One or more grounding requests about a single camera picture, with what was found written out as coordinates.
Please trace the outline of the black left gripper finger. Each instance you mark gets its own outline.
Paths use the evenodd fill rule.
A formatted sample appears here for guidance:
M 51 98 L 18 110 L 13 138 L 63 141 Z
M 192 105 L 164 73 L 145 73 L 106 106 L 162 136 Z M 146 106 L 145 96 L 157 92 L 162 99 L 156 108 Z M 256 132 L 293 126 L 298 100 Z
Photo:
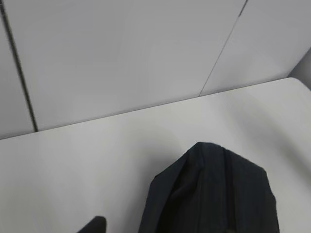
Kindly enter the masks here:
M 95 216 L 78 233 L 106 233 L 106 218 L 104 216 Z

